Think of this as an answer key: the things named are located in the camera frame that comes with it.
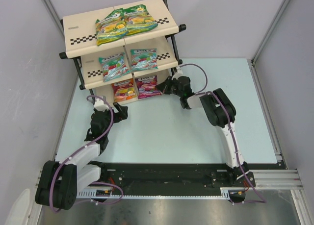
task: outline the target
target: checkered marker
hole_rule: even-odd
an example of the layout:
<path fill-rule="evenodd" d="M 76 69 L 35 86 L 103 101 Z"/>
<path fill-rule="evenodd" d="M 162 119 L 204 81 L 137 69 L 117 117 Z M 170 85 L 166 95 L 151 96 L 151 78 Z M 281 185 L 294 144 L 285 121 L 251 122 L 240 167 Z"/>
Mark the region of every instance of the checkered marker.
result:
<path fill-rule="evenodd" d="M 165 23 L 169 23 L 169 20 L 168 18 L 161 18 L 161 19 L 158 19 L 158 20 L 155 20 L 155 22 L 157 22 L 158 24 L 165 24 Z"/>
<path fill-rule="evenodd" d="M 87 42 L 87 41 L 92 41 L 96 39 L 96 34 L 94 35 L 89 35 L 89 36 L 83 36 L 82 38 L 76 38 L 76 39 L 70 39 L 71 41 L 71 45 L 74 45 L 75 43 L 76 44 L 80 44 L 81 42 L 84 43 L 84 42 Z"/>
<path fill-rule="evenodd" d="M 163 53 L 162 55 L 157 55 L 157 59 L 158 60 L 166 59 L 168 57 L 170 58 L 170 55 L 169 55 L 168 52 L 167 53 Z"/>
<path fill-rule="evenodd" d="M 87 72 L 87 75 L 88 75 L 88 78 L 90 77 L 95 77 L 97 75 L 101 75 L 103 72 L 101 70 L 98 70 L 98 71 L 92 71 L 92 72 Z"/>

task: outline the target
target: snack bag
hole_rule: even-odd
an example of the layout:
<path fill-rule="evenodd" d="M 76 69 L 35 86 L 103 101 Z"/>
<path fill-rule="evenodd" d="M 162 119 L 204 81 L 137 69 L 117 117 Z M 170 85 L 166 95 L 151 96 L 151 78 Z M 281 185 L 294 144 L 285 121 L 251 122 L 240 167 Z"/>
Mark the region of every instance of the snack bag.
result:
<path fill-rule="evenodd" d="M 155 87 L 157 85 L 156 75 L 143 78 L 136 78 L 135 82 L 139 92 L 138 95 L 139 99 L 144 99 L 155 95 L 161 95 L 161 91 L 157 90 Z"/>
<path fill-rule="evenodd" d="M 127 33 L 123 9 L 113 10 L 102 21 L 96 20 L 97 45 L 122 38 Z"/>
<path fill-rule="evenodd" d="M 131 50 L 131 71 L 158 69 L 156 49 Z"/>
<path fill-rule="evenodd" d="M 103 67 L 104 82 L 119 78 L 130 72 L 124 63 L 123 52 L 107 58 L 100 57 L 99 63 Z"/>
<path fill-rule="evenodd" d="M 133 79 L 127 79 L 111 85 L 114 95 L 113 99 L 115 102 L 125 101 L 136 97 Z"/>
<path fill-rule="evenodd" d="M 158 26 L 143 4 L 124 9 L 125 22 L 129 35 L 146 32 Z"/>

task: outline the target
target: shelf rack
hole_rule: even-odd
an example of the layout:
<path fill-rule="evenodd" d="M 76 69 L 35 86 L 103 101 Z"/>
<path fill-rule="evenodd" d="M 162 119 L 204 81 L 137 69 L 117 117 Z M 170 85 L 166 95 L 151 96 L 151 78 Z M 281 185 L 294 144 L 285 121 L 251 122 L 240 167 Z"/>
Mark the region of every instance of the shelf rack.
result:
<path fill-rule="evenodd" d="M 148 12 L 152 15 L 158 26 L 153 30 L 145 33 L 139 33 L 132 36 L 106 43 L 100 46 L 96 45 L 95 21 L 103 19 L 114 9 L 128 8 L 135 5 L 144 4 Z M 96 89 L 97 95 L 106 96 L 107 101 L 112 104 L 113 91 L 111 84 L 126 79 L 141 77 L 145 75 L 156 74 L 158 81 L 162 82 L 161 77 L 168 74 L 168 69 L 174 73 L 175 68 L 182 64 L 179 58 L 175 34 L 186 30 L 186 25 L 177 25 L 172 18 L 167 0 L 143 0 L 134 3 L 109 7 L 86 13 L 75 14 L 63 17 L 60 20 L 64 29 L 65 52 L 59 54 L 61 59 L 73 59 L 81 85 L 79 88 L 89 89 L 94 94 Z M 172 49 L 168 43 L 171 39 Z M 128 68 L 131 59 L 131 49 L 157 49 L 157 66 L 158 70 L 147 70 L 129 73 L 123 77 L 103 82 L 103 71 L 99 57 L 109 57 L 118 53 L 125 53 L 125 62 Z M 137 98 L 119 102 L 126 104 L 135 101 Z"/>

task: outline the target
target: gray wall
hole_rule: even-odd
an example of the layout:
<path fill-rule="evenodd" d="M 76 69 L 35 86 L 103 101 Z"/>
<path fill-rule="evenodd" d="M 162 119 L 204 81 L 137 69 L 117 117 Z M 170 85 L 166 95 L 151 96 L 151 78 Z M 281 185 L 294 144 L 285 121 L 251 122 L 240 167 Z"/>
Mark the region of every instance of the gray wall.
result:
<path fill-rule="evenodd" d="M 0 0 L 0 224 L 52 158 L 76 80 L 41 0 Z"/>
<path fill-rule="evenodd" d="M 139 0 L 51 0 L 58 14 L 76 13 Z M 252 58 L 282 0 L 168 0 L 177 24 L 181 57 Z"/>
<path fill-rule="evenodd" d="M 257 63 L 290 168 L 314 208 L 314 0 L 292 0 Z"/>

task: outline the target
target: table top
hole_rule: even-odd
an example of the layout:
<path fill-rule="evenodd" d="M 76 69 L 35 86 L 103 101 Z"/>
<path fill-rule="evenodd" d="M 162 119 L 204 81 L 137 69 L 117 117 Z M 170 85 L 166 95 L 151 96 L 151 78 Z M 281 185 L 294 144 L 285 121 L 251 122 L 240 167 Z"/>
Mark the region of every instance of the table top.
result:
<path fill-rule="evenodd" d="M 206 71 L 207 91 L 222 88 L 236 108 L 235 130 L 247 163 L 277 163 L 259 98 L 246 59 L 183 59 Z M 204 74 L 187 66 L 194 92 Z M 93 105 L 77 84 L 56 155 L 63 160 L 82 146 Z M 179 97 L 162 95 L 127 104 L 129 117 L 112 126 L 106 150 L 95 160 L 107 163 L 225 163 L 222 142 L 204 110 L 181 108 Z"/>

